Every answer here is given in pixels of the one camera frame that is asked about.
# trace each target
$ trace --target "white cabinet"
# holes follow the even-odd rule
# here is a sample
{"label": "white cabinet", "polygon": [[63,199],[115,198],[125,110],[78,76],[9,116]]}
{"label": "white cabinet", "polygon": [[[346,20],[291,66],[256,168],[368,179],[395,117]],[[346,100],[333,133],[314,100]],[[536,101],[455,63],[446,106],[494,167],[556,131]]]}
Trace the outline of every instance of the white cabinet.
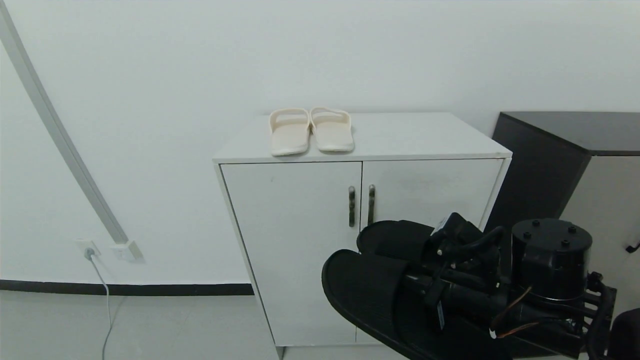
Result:
{"label": "white cabinet", "polygon": [[277,347],[375,343],[329,305],[324,261],[356,250],[370,216],[436,225],[457,211],[484,227],[511,160],[451,114],[352,114],[352,123],[347,154],[323,154],[311,139],[306,154],[274,158],[261,117],[214,158]]}

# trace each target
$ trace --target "gray floor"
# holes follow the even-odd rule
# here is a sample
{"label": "gray floor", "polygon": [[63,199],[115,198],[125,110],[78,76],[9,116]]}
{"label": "gray floor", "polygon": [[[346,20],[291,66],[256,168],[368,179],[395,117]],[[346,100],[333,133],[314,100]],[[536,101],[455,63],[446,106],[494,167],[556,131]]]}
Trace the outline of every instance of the gray floor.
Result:
{"label": "gray floor", "polygon": [[[107,360],[275,360],[253,297],[112,297],[111,308]],[[107,328],[104,297],[0,291],[0,360],[100,359]],[[303,359],[404,358],[378,346],[285,353]]]}

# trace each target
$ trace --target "cabinet handle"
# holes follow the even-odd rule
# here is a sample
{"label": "cabinet handle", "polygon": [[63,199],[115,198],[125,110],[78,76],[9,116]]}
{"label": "cabinet handle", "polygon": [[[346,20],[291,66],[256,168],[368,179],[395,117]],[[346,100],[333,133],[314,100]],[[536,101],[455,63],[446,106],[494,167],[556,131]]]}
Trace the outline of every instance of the cabinet handle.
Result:
{"label": "cabinet handle", "polygon": [[349,186],[349,227],[356,224],[356,188]]}
{"label": "cabinet handle", "polygon": [[627,246],[626,250],[629,254],[633,254],[634,252],[636,252],[638,249],[640,249],[640,243],[638,243],[638,245],[636,246]]}
{"label": "cabinet handle", "polygon": [[367,225],[373,224],[373,208],[376,204],[376,186],[369,185],[369,216],[367,219]]}

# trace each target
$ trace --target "black cable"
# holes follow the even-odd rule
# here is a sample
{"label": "black cable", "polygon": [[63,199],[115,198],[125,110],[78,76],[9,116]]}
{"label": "black cable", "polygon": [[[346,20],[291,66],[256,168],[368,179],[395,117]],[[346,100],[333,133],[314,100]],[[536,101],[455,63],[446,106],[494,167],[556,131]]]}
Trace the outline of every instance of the black cable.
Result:
{"label": "black cable", "polygon": [[598,306],[596,316],[593,318],[593,321],[589,326],[589,330],[587,330],[587,334],[584,337],[584,345],[587,349],[589,360],[600,360],[600,357],[598,356],[598,354],[596,354],[596,350],[593,348],[593,343],[595,342],[595,337],[598,333],[598,330],[600,330],[602,321],[611,308],[612,297],[609,288],[600,280],[597,280],[593,291],[597,291],[600,293],[600,305]]}
{"label": "black cable", "polygon": [[489,243],[492,239],[494,242],[494,245],[498,245],[500,243],[500,241],[502,241],[502,237],[504,236],[505,233],[505,229],[502,226],[498,226],[495,229],[489,231],[488,233],[486,233],[483,237],[481,237],[480,239],[466,244],[466,245],[462,245],[460,248],[458,248],[459,251],[475,251],[477,249],[480,249],[481,247],[485,246],[487,243]]}
{"label": "black cable", "polygon": [[504,236],[505,232],[506,230],[504,227],[498,226],[495,229],[491,230],[490,232],[486,233],[480,239],[472,243],[468,243],[466,245],[462,245],[459,247],[455,247],[451,250],[447,250],[442,255],[447,256],[448,258],[455,258],[462,254],[468,254],[470,252],[477,251],[483,248],[485,245],[491,244],[491,242],[493,242],[493,245],[498,245],[500,241],[502,241],[502,237]]}

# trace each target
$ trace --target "wall trim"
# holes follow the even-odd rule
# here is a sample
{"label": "wall trim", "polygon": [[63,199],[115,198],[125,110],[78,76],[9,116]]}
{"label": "wall trim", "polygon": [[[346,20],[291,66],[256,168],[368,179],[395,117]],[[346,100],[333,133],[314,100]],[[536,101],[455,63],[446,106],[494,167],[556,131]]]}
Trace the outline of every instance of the wall trim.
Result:
{"label": "wall trim", "polygon": [[[0,290],[30,293],[105,295],[102,284],[0,280]],[[119,285],[109,284],[116,296],[247,296],[251,284]]]}

